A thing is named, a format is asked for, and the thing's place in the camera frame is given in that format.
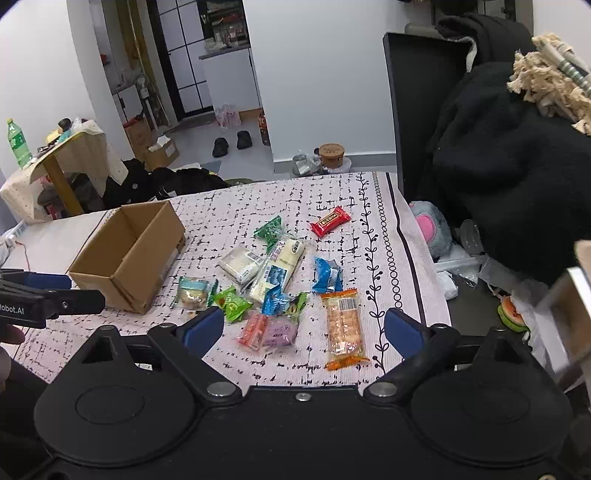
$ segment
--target bottle label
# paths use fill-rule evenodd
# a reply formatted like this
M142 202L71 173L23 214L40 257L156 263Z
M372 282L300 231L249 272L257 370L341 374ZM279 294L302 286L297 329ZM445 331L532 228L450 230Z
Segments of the bottle label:
M10 139L10 148L16 150L18 147L22 146L23 143L25 143L25 136L22 132L19 132Z

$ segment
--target purple snack package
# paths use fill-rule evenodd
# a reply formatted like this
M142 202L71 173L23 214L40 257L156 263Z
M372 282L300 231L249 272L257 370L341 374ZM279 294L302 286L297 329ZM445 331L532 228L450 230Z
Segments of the purple snack package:
M297 335L297 325L289 317L270 317L262 337L262 346L277 348L293 345Z

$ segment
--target metal bolt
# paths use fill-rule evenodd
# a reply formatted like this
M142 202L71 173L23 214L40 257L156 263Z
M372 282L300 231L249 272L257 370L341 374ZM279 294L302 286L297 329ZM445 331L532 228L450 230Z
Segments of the metal bolt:
M390 382L376 382L371 384L369 387L369 393L374 397L392 397L396 395L398 388L396 385Z
M207 393L212 397L229 397L236 390L236 385L230 382L215 382L208 386Z
M297 401L310 401L312 400L312 395L310 395L309 393L300 392L295 394L295 399Z

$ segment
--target brown paper tub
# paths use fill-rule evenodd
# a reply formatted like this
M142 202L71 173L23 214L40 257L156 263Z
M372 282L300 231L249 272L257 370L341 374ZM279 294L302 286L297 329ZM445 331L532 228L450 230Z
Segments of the brown paper tub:
M327 168L339 168L343 164L345 149L338 143L327 143L319 148L322 164Z

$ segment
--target black slipper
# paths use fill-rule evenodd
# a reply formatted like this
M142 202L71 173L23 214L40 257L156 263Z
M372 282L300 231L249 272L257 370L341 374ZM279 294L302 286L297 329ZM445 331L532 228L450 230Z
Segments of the black slipper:
M228 154L228 148L230 148L230 145L228 145L228 141L225 138L216 138L216 141L213 144L212 155L214 158L223 157Z
M250 133L246 130L241 130L238 132L238 143L236 143L236 148L238 150L243 150L244 148L249 148L252 146L252 138Z

